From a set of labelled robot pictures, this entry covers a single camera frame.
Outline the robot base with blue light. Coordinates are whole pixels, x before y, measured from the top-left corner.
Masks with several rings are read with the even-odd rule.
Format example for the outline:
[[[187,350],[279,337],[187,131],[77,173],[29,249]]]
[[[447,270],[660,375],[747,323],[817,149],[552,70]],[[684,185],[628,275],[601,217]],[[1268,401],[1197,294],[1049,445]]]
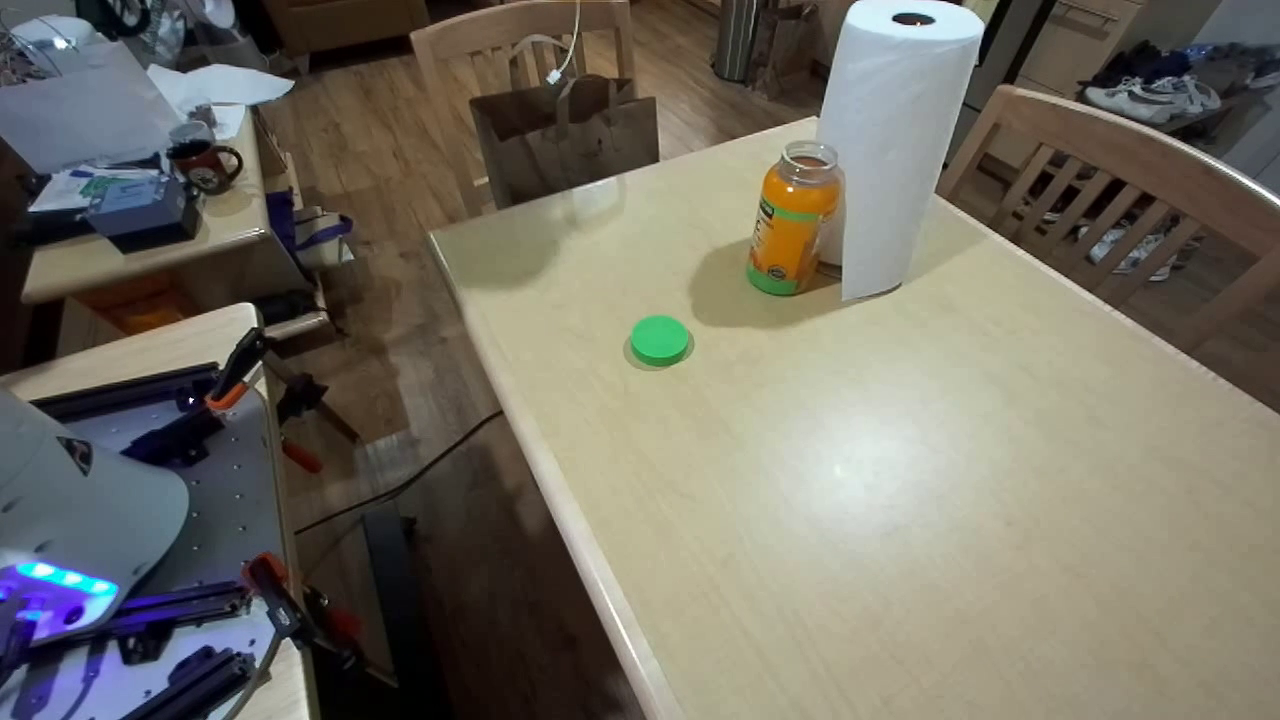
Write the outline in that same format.
[[[184,533],[187,485],[0,391],[0,597],[32,646],[98,627]]]

